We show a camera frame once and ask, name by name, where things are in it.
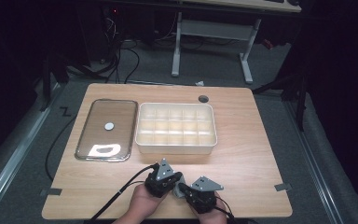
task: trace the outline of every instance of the background desk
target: background desk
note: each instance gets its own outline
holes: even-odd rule
[[[198,103],[207,95],[213,107],[218,143],[210,155],[141,154],[132,146],[128,161],[118,163],[78,161],[74,154],[93,101],[101,98],[159,103]],[[292,208],[282,183],[269,140],[252,92],[244,88],[91,84],[80,107],[42,215],[46,219],[88,219],[138,171],[166,158],[175,171],[192,183],[206,175],[225,189],[220,195],[235,217],[288,217]],[[145,180],[148,172],[136,180]],[[120,217],[132,195],[129,187],[100,216]],[[169,194],[152,218],[192,218],[186,200]]]

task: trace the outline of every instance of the transparent lid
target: transparent lid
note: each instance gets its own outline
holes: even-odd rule
[[[92,103],[76,148],[76,158],[125,161],[130,157],[138,104],[101,99]]]

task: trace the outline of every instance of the tape piece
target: tape piece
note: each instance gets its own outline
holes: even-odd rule
[[[275,189],[276,189],[277,191],[281,191],[281,190],[289,191],[289,190],[292,189],[292,185],[291,185],[291,184],[285,184],[285,183],[279,184],[279,185],[275,185],[274,187],[275,187]]]
[[[58,195],[60,196],[62,189],[42,189],[40,191],[40,196],[48,196],[48,195]]]

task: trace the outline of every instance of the human hand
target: human hand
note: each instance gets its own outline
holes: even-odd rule
[[[220,198],[216,191],[214,192],[214,196]],[[226,207],[220,199],[216,200],[216,207],[226,211]],[[190,208],[199,219],[200,224],[227,224],[226,214],[217,209],[212,209],[209,213],[199,214],[192,206],[190,206]]]
[[[133,190],[128,211],[115,224],[138,224],[145,218],[150,217],[165,199],[167,194],[161,198],[154,197],[147,191],[144,184],[138,185]]]

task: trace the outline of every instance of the white container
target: white container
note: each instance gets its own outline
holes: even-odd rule
[[[210,154],[217,144],[206,104],[141,104],[135,142],[142,153]]]

